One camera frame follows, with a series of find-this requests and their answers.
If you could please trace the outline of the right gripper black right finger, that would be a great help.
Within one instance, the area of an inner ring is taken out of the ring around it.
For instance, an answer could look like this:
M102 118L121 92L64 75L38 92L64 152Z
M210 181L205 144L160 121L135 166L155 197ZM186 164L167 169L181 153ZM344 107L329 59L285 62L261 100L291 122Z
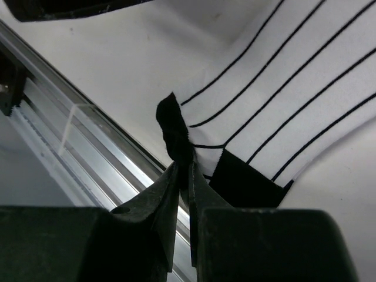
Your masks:
M357 281L335 220L321 210L242 209L188 169L190 247L198 281Z

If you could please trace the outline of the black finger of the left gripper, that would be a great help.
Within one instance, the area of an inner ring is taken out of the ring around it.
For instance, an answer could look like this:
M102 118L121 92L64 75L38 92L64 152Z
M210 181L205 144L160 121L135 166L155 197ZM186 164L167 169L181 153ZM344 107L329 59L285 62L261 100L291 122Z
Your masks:
M42 22L97 16L150 0L5 0L20 22Z

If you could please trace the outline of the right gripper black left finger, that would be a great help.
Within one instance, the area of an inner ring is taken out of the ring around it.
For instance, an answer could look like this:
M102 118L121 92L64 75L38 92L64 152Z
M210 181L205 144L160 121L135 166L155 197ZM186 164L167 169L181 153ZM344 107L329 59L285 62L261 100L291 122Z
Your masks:
M113 210L1 207L2 281L166 281L179 202L172 164Z

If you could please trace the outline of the white black-striped ankle sock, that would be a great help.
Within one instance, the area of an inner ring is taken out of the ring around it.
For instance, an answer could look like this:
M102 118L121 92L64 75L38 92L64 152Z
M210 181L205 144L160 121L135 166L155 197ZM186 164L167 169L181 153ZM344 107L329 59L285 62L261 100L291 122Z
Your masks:
M374 117L374 1L262 1L156 111L182 192L197 169L236 207L278 206L315 157Z

